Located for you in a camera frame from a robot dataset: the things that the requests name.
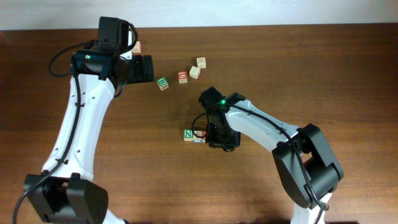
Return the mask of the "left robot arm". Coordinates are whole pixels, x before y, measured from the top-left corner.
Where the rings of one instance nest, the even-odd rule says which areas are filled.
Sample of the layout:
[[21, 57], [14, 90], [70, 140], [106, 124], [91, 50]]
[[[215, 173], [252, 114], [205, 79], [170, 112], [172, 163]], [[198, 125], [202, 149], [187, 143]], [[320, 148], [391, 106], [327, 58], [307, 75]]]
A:
[[70, 47], [70, 95], [52, 152], [22, 198], [45, 223], [121, 223], [108, 192], [93, 182], [93, 162], [110, 102], [128, 84], [154, 81], [152, 58], [133, 55], [138, 33], [128, 21], [101, 17], [95, 40]]

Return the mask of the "green B letter block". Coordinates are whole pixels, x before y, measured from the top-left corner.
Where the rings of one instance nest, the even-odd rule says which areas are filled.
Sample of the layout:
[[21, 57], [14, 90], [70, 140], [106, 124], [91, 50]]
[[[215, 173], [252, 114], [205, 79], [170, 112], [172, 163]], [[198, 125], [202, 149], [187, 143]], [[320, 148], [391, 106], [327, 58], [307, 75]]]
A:
[[160, 90], [162, 90], [162, 91], [169, 87], [169, 82], [165, 77], [158, 79], [157, 84], [158, 84], [158, 87], [160, 88]]

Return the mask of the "picture block blue side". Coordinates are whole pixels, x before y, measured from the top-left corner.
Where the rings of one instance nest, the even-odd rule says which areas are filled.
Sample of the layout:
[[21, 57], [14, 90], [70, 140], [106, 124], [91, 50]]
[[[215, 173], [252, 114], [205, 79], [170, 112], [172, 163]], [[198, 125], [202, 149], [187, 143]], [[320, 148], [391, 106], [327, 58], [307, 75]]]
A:
[[203, 139], [203, 131], [194, 131], [193, 132], [193, 142], [194, 143], [205, 143], [205, 139]]

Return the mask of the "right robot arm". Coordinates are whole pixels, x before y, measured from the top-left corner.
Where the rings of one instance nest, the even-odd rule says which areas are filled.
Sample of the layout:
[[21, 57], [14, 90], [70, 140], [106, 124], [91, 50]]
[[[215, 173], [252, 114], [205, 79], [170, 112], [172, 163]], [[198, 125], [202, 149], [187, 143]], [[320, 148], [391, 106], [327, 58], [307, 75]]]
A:
[[273, 156], [282, 186], [294, 202], [291, 223], [324, 223], [328, 201], [343, 169], [318, 126], [282, 122], [256, 108], [245, 96], [222, 95], [216, 88], [198, 99], [207, 120], [205, 142], [232, 152], [245, 134]]

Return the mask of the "green N letter block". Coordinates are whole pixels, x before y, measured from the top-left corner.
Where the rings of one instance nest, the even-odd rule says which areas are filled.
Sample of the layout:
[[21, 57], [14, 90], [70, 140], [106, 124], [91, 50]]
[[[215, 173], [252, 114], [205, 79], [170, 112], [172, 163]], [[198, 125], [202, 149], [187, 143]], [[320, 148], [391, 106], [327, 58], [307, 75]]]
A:
[[183, 132], [184, 141], [193, 141], [193, 132], [191, 129], [185, 129]]

